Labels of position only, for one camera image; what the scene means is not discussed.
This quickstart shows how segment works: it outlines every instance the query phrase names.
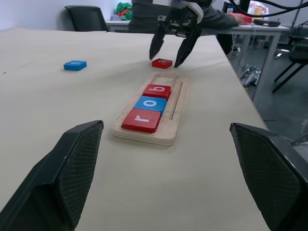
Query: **blue block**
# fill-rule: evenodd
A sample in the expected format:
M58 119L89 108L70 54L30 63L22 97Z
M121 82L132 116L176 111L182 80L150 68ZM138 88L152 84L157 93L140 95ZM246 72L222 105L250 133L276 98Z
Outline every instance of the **blue block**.
M80 71L87 66L86 61L70 61L64 64L64 70L68 71Z
M167 100L163 98L141 96L140 99L136 102L134 108L156 111L160 112L160 114L163 114L166 104Z

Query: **green cloth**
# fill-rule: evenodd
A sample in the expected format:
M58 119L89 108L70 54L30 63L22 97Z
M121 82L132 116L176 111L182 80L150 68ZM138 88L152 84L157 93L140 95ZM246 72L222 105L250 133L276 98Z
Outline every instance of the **green cloth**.
M115 13L117 15L119 15L119 13L121 13L124 10L127 10L126 12L124 12L120 17L124 20L130 20L131 19L131 14L132 14L132 4L128 3L128 2L120 2L115 9Z

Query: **wooden tray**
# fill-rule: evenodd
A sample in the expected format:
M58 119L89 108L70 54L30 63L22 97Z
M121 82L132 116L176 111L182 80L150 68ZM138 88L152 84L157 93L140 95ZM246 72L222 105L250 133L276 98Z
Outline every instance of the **wooden tray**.
M138 93L134 96L132 101L123 110L120 117L112 125L111 133L114 136L124 139L155 143L160 145L173 145L178 131L182 108L184 106L188 80L189 79L187 77L180 77L177 75L169 74L157 74L153 78L148 79L140 88ZM142 93L148 84L171 86L171 95L167 101L156 132L146 133L121 128L124 119L131 111L131 109L134 108L136 102L142 96Z

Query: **beige table surface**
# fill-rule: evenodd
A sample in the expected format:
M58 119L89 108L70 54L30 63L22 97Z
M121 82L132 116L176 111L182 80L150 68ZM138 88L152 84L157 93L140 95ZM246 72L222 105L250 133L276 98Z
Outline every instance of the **beige table surface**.
M77 231L268 231L245 184L231 122L264 128L214 36L177 69L151 67L152 35L17 29L0 34L0 209L66 130L102 119L93 183ZM157 58L175 60L166 36ZM88 67L66 72L63 64ZM110 127L155 73L190 85L171 147L122 140Z

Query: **robotic arm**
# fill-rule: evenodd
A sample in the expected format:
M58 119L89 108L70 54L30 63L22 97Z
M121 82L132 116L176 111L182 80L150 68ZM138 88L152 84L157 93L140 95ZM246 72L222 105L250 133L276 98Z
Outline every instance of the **robotic arm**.
M202 30L196 28L203 18L203 10L198 0L153 0L153 4L170 6L167 16L158 17L159 28L155 33L150 46L152 60L160 51L166 32L172 32L177 37L185 38L178 51L174 67L180 66L192 52Z

